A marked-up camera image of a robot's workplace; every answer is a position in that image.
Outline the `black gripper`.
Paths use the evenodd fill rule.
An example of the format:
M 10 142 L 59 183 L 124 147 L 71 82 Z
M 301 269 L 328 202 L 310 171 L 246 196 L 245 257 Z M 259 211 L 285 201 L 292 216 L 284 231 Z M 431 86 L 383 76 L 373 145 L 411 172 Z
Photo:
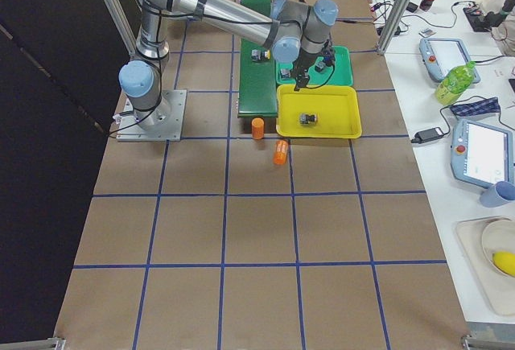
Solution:
M 320 51 L 309 52 L 304 48 L 300 48 L 299 57 L 295 61 L 295 86 L 294 91 L 298 92 L 300 89 L 307 87 L 310 76 L 308 69 L 316 62 L 320 56 Z

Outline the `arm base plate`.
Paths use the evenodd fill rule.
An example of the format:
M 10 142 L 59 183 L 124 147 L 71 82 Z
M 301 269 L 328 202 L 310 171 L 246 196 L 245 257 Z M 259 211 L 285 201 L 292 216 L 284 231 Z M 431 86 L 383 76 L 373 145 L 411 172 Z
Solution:
M 141 124 L 138 119 L 145 117 L 137 112 L 126 98 L 124 110 L 128 115 L 121 117 L 115 138 L 119 142 L 178 142 L 182 136 L 183 116 L 187 101 L 187 90 L 163 90 L 160 105 Z

